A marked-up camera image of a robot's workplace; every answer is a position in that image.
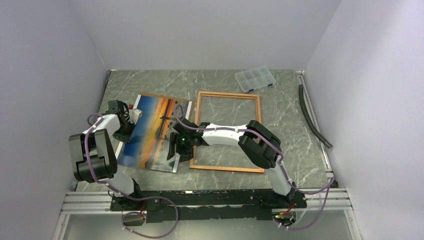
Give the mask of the orange wooden picture frame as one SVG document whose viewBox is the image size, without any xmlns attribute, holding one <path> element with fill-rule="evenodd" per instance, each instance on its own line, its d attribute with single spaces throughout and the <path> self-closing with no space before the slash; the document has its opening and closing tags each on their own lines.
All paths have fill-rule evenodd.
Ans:
<svg viewBox="0 0 424 240">
<path fill-rule="evenodd" d="M 258 122 L 262 121 L 261 114 L 261 100 L 258 94 L 244 94 L 244 93 L 225 93 L 225 92 L 212 92 L 212 91 L 200 91 L 197 96 L 196 113 L 194 123 L 200 123 L 201 116 L 201 105 L 203 97 L 209 98 L 229 98 L 229 99 L 241 99 L 241 100 L 253 100 L 255 103 L 255 114 Z M 206 132 L 206 139 L 213 145 L 226 145 L 226 146 L 238 146 L 239 138 L 244 133 L 246 127 L 240 126 L 219 126 L 216 124 L 212 125 L 212 128 Z M 189 161 L 189 168 L 192 170 L 207 170 L 207 171 L 223 171 L 223 172 L 238 172 L 238 173 L 252 173 L 252 174 L 263 174 L 264 169 L 247 168 L 247 167 L 235 167 L 235 166 L 209 166 L 209 165 L 196 165 L 196 156 L 193 155 Z"/>
</svg>

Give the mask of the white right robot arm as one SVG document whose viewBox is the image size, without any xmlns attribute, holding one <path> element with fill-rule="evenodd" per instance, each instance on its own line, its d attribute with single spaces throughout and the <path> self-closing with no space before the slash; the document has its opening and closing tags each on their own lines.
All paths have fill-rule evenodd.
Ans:
<svg viewBox="0 0 424 240">
<path fill-rule="evenodd" d="M 210 122 L 200 125 L 180 117 L 170 135 L 167 160 L 176 154 L 192 158 L 195 147 L 226 145 L 240 147 L 248 159 L 264 170 L 275 192 L 275 202 L 282 208 L 293 203 L 293 181 L 282 166 L 280 139 L 257 120 L 239 126 L 223 126 Z"/>
</svg>

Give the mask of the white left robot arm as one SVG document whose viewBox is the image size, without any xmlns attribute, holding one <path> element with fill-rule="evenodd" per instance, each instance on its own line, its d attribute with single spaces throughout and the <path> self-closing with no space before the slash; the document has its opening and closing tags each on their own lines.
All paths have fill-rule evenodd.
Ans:
<svg viewBox="0 0 424 240">
<path fill-rule="evenodd" d="M 98 183 L 108 187 L 114 196 L 123 197 L 130 210 L 143 204 L 135 181 L 118 170 L 112 139 L 128 143 L 141 111 L 130 109 L 120 101 L 108 102 L 105 113 L 95 113 L 96 121 L 82 133 L 68 139 L 73 175 L 79 182 Z"/>
</svg>

